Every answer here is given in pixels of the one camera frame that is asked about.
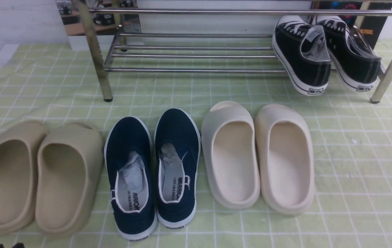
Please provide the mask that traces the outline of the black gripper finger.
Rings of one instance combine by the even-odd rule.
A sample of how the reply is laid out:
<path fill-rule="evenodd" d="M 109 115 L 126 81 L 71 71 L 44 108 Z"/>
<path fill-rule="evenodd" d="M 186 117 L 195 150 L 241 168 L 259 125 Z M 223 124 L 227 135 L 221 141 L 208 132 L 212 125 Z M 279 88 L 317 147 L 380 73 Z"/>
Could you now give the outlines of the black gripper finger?
<path fill-rule="evenodd" d="M 24 243 L 16 243 L 12 248 L 25 248 Z"/>

